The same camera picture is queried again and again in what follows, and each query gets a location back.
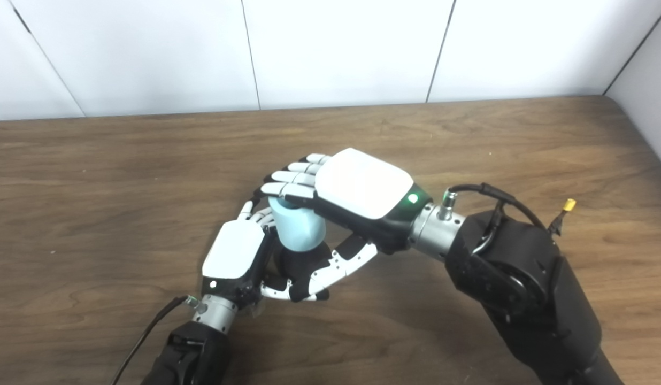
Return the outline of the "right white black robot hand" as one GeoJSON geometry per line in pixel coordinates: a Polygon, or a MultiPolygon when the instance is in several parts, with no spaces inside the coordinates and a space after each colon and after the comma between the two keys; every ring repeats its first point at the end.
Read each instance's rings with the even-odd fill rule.
{"type": "Polygon", "coordinates": [[[282,199],[351,231],[286,290],[262,287],[265,296],[292,302],[324,300],[331,285],[379,253],[407,250],[414,221],[433,202],[409,173],[353,148],[291,163],[269,174],[255,197],[282,199]]]}

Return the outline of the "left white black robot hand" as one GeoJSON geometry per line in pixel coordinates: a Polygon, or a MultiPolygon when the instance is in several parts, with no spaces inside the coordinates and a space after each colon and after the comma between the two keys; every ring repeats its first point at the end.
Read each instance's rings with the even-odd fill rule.
{"type": "Polygon", "coordinates": [[[238,216],[219,229],[201,268],[201,298],[206,311],[230,305],[236,310],[262,299],[323,301],[328,290],[307,290],[315,270],[331,252],[326,226],[303,210],[274,202],[258,210],[245,202],[238,216]]]}

